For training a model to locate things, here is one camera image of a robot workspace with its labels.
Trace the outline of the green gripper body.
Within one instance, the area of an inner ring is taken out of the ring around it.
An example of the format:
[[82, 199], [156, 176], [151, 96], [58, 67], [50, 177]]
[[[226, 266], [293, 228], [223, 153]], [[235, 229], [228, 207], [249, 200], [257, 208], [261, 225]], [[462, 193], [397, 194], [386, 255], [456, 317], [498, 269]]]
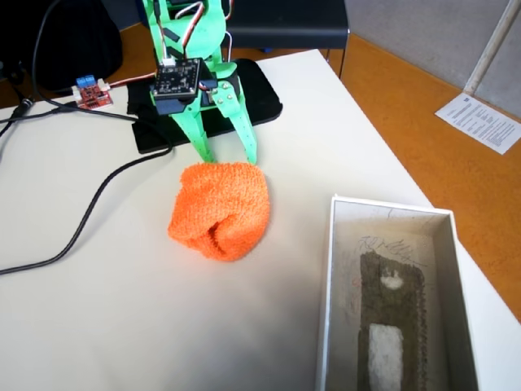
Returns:
[[231, 81], [239, 91], [237, 64], [224, 61], [220, 45], [224, 21], [164, 21], [151, 24], [158, 63], [151, 98], [161, 116], [217, 108], [212, 91], [219, 81]]

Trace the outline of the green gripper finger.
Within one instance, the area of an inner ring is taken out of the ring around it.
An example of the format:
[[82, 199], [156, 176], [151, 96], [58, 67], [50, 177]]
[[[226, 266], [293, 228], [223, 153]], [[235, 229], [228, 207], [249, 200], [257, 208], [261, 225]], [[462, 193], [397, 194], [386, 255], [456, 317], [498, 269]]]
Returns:
[[213, 163], [215, 159], [204, 130], [201, 112], [186, 108], [184, 112], [170, 114], [169, 117], [181, 128], [200, 158], [206, 163]]
[[212, 99], [221, 115], [231, 122], [241, 140], [247, 161], [257, 163], [257, 140], [247, 112], [246, 100], [241, 85], [236, 92], [231, 81], [222, 80], [212, 91]]

